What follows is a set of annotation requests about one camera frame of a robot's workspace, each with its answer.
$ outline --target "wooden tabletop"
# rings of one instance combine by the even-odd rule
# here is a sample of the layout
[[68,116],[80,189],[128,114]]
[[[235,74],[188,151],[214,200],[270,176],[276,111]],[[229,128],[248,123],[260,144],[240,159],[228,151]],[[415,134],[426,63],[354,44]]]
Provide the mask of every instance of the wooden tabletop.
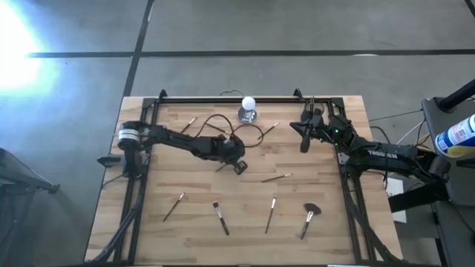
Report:
[[[361,96],[342,96],[347,118],[360,136],[371,139]],[[142,97],[123,100],[119,125],[138,120]],[[158,124],[181,131],[194,117],[186,131],[195,135],[204,120],[214,113],[227,116],[238,125],[236,104],[160,105]],[[289,126],[298,121],[302,104],[258,104],[255,123],[265,131],[276,122],[280,125],[266,135],[261,145],[247,148],[244,160],[248,169],[240,176],[218,162],[203,161],[166,145],[155,145],[151,156],[145,204],[137,245],[136,264],[325,264],[354,263],[347,225],[341,182],[332,145],[313,141],[309,152],[299,151],[301,138]],[[229,130],[223,119],[210,121]],[[217,136],[219,131],[205,127],[202,136]],[[254,128],[236,132],[247,145],[257,142]],[[121,154],[114,137],[111,153]],[[122,167],[109,168],[105,181],[121,174]],[[264,179],[293,173],[291,177],[262,183]],[[101,191],[86,260],[94,258],[110,240],[119,225],[127,180],[118,179]],[[402,257],[381,176],[365,174],[361,184],[370,224],[381,241],[397,257]],[[179,195],[186,192],[172,215],[163,222]],[[277,197],[268,234],[264,234],[273,196]],[[226,236],[213,209],[218,201],[229,227]],[[307,235],[299,239],[307,213],[305,202],[315,202],[322,214],[312,218]],[[360,236],[361,247],[364,238]],[[126,236],[124,257],[130,233]]]

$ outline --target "metal stand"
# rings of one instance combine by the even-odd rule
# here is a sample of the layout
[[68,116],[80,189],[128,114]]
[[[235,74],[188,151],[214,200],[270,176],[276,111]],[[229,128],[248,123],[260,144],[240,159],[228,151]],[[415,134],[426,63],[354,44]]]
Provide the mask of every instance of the metal stand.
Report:
[[59,189],[59,185],[45,181],[3,148],[0,148],[0,179],[44,189],[51,194]]
[[475,94],[475,79],[471,82],[467,83],[466,85],[462,86],[462,88],[458,89],[457,91],[453,92],[451,95],[445,97],[444,99],[437,101],[437,105],[439,106],[441,111],[444,112],[451,112],[455,106],[464,102],[469,97]]

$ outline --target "black cable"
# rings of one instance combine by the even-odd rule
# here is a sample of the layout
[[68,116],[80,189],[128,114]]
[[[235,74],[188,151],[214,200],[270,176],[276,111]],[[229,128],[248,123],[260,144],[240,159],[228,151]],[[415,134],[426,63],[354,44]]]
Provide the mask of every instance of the black cable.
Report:
[[385,164],[386,164],[386,170],[384,171],[384,177],[383,177],[383,184],[384,184],[384,189],[387,189],[387,169],[389,168],[389,162],[387,161],[387,154],[386,154],[386,149],[383,148],[381,145],[379,147],[383,150],[383,153],[385,155]]
[[257,126],[257,125],[239,125],[236,127],[236,129],[231,133],[231,135],[234,135],[234,132],[236,132],[237,130],[241,129],[242,127],[245,127],[245,126],[250,126],[250,127],[254,127],[254,128],[257,128],[260,133],[261,133],[261,136],[262,138],[260,138],[259,142],[257,144],[254,144],[254,145],[244,145],[245,148],[255,148],[257,146],[259,146],[260,144],[262,144],[262,141],[264,140],[264,133],[263,131]]
[[220,93],[220,96],[222,96],[224,93],[240,93],[241,96],[244,96],[244,93],[239,90],[224,91]]
[[318,130],[320,130],[322,133],[324,133],[324,135],[327,136],[328,140],[332,144],[335,144],[335,140],[333,140],[333,138],[330,135],[328,135],[328,133],[325,130],[323,130],[323,129],[318,129]]
[[[381,176],[384,176],[384,174],[379,171],[364,171],[364,172],[371,173],[371,174],[379,174]],[[415,184],[411,185],[406,191],[404,191],[404,193],[410,191],[416,185],[423,185],[423,184],[421,182],[416,182]]]
[[198,131],[198,133],[197,133],[195,136],[193,136],[192,138],[193,138],[193,139],[194,139],[194,138],[197,138],[197,137],[201,134],[201,132],[203,131],[203,129],[205,128],[206,123],[207,123],[211,118],[214,118],[214,117],[216,117],[216,116],[220,116],[220,117],[224,118],[224,119],[228,122],[229,127],[231,128],[231,135],[235,132],[235,130],[232,128],[232,123],[229,121],[229,119],[228,119],[226,116],[224,116],[223,114],[213,114],[213,115],[209,116],[208,119],[205,120],[205,122],[203,123],[203,125],[201,125],[201,128],[200,128],[200,130]]
[[[310,103],[310,100],[309,100],[309,101],[305,101],[304,111],[307,110],[307,105],[308,105],[309,103]],[[325,113],[325,105],[324,105],[324,103],[322,103],[322,102],[319,102],[318,104],[320,104],[321,107],[322,107],[321,114],[323,115],[323,114]]]
[[193,136],[192,138],[197,138],[197,137],[201,134],[201,132],[203,131],[203,129],[205,128],[205,126],[208,125],[208,121],[209,121],[211,118],[214,118],[214,117],[216,117],[216,116],[222,117],[222,118],[224,118],[224,119],[228,122],[229,127],[231,128],[230,136],[234,136],[234,135],[235,135],[235,132],[236,132],[238,129],[240,129],[240,128],[242,128],[242,127],[245,127],[245,126],[251,126],[251,127],[257,128],[257,129],[259,130],[259,132],[261,133],[261,136],[262,136],[262,138],[259,139],[260,141],[259,141],[257,144],[254,144],[254,145],[244,145],[245,148],[255,148],[255,147],[257,147],[258,145],[260,145],[260,144],[263,142],[263,139],[264,139],[264,137],[263,137],[263,131],[262,131],[262,129],[260,129],[257,125],[247,125],[247,124],[245,124],[245,125],[239,125],[239,126],[237,126],[237,127],[234,129],[234,128],[232,127],[231,121],[229,121],[229,119],[228,119],[226,116],[224,116],[223,114],[213,114],[213,115],[209,116],[208,119],[205,120],[205,122],[203,123],[203,125],[201,125],[201,128],[200,128],[200,130],[198,131],[198,133],[197,133],[195,136]]
[[397,117],[397,116],[404,116],[404,115],[408,115],[408,114],[412,114],[412,113],[417,113],[417,112],[421,112],[421,111],[422,111],[422,109],[417,110],[417,111],[410,111],[410,112],[400,113],[400,114],[396,114],[396,115],[392,115],[392,116],[384,116],[384,117],[381,117],[381,118],[370,119],[368,122],[374,122],[374,121],[377,121],[377,120],[380,120],[380,119],[394,118],[394,117]]
[[[340,119],[340,118],[339,118],[338,116],[336,116],[336,115],[330,115],[330,116],[333,116],[335,119],[339,120],[339,121],[340,121],[341,123],[343,123],[344,125],[347,124],[346,122],[344,122],[342,119]],[[355,127],[354,127],[352,124],[349,124],[349,125],[351,126],[352,134],[354,134],[354,135],[357,136],[358,134],[356,133]]]
[[383,133],[384,138],[386,138],[387,143],[388,143],[388,144],[391,143],[391,141],[389,140],[389,138],[387,137],[386,133],[384,132],[384,130],[383,130],[381,127],[379,127],[379,126],[370,126],[370,128],[380,130],[380,131]]
[[123,176],[124,176],[124,174],[120,174],[118,177],[114,177],[114,178],[108,180],[107,182],[104,182],[102,184],[102,188],[104,188],[104,186],[107,185],[108,183],[113,182],[113,181],[115,181],[115,180],[117,180],[117,179],[119,179],[120,177],[123,177]]
[[417,165],[417,167],[419,168],[419,170],[420,170],[423,174],[425,174],[427,177],[429,177],[429,178],[431,178],[431,179],[438,179],[438,177],[435,177],[434,175],[429,174],[426,170],[424,170],[424,168],[421,166],[421,164],[420,164],[417,160],[415,160],[415,159],[413,159],[413,158],[410,158],[410,157],[408,157],[408,156],[401,155],[401,154],[398,154],[398,156],[400,156],[402,159],[408,159],[408,160],[410,160],[411,162],[416,163],[416,165]]
[[424,121],[422,121],[421,125],[419,125],[419,129],[417,130],[416,145],[421,145],[422,144],[422,143],[419,144],[419,138],[421,136],[421,129],[422,129],[422,125],[424,124],[424,122],[425,122],[425,119],[424,119]]

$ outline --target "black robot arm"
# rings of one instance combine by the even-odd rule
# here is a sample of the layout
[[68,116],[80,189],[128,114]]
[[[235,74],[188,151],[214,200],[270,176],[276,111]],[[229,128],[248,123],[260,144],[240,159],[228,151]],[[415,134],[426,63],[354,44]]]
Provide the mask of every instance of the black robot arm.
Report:
[[132,176],[140,175],[140,151],[155,144],[187,150],[200,159],[233,165],[236,174],[242,174],[247,168],[244,161],[239,161],[245,154],[244,143],[235,135],[229,138],[223,135],[193,137],[171,131],[162,125],[124,122],[119,131],[119,148],[125,154],[124,172]]
[[435,153],[421,151],[413,145],[391,145],[367,141],[358,136],[351,121],[341,115],[330,116],[324,124],[319,112],[303,122],[291,122],[301,136],[301,152],[309,150],[311,139],[338,146],[338,160],[351,175],[361,175],[368,169],[392,171],[405,176],[414,175],[426,183],[444,179],[450,163]]

